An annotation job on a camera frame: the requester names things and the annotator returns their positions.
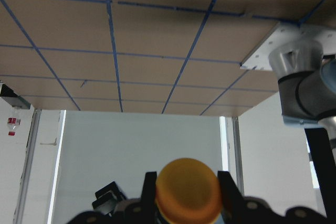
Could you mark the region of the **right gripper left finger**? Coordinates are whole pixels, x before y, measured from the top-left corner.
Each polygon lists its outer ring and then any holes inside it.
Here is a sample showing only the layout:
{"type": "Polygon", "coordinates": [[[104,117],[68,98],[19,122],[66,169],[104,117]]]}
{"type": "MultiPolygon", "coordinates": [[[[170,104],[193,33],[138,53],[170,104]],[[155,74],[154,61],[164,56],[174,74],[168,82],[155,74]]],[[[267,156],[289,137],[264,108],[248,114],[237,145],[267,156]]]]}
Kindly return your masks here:
{"type": "Polygon", "coordinates": [[[145,174],[140,198],[123,200],[108,214],[99,211],[84,211],[69,223],[157,223],[155,206],[155,183],[157,172],[145,174]]]}

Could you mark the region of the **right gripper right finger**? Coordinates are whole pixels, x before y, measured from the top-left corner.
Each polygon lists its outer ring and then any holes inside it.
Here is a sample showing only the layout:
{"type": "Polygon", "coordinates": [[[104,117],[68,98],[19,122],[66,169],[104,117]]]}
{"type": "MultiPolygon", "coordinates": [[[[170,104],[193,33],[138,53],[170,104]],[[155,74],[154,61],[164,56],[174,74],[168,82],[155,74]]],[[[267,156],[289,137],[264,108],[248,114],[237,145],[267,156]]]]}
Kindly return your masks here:
{"type": "Polygon", "coordinates": [[[279,215],[263,199],[243,196],[229,172],[219,171],[217,178],[224,223],[328,223],[327,217],[303,206],[289,208],[279,215]]]}

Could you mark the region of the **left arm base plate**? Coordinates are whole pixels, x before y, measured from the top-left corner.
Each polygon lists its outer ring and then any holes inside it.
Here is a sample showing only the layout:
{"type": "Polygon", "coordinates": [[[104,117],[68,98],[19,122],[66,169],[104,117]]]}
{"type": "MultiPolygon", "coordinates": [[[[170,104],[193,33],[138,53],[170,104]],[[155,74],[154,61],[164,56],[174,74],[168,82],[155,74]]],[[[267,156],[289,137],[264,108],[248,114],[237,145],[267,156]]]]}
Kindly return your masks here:
{"type": "Polygon", "coordinates": [[[299,42],[316,41],[324,55],[335,54],[335,28],[303,24],[278,23],[262,41],[242,60],[241,69],[271,71],[269,56],[277,49],[295,50],[299,42]]]}

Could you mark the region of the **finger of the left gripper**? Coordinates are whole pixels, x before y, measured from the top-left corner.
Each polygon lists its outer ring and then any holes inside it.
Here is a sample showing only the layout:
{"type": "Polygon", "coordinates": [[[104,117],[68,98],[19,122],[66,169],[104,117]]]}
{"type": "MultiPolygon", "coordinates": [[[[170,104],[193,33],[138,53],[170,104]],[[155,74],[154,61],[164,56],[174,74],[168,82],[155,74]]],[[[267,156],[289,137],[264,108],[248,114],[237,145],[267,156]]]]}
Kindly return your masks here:
{"type": "Polygon", "coordinates": [[[112,214],[119,202],[127,200],[126,194],[115,181],[102,187],[94,195],[96,200],[92,202],[92,207],[94,211],[104,215],[112,214]]]}

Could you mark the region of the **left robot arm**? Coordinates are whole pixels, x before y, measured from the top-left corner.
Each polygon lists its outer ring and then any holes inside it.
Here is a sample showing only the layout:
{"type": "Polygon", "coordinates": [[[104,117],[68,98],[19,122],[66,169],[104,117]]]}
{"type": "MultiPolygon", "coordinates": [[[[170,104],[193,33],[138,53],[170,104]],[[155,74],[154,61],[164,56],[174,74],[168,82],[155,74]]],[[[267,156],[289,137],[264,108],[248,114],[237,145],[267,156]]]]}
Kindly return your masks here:
{"type": "Polygon", "coordinates": [[[269,55],[278,79],[284,121],[301,124],[320,184],[325,215],[307,207],[276,214],[260,199],[244,196],[229,172],[213,173],[203,163],[180,158],[160,173],[145,175],[142,195],[127,199],[114,182],[96,192],[85,223],[335,223],[335,58],[323,61],[316,41],[298,41],[269,55]]]}

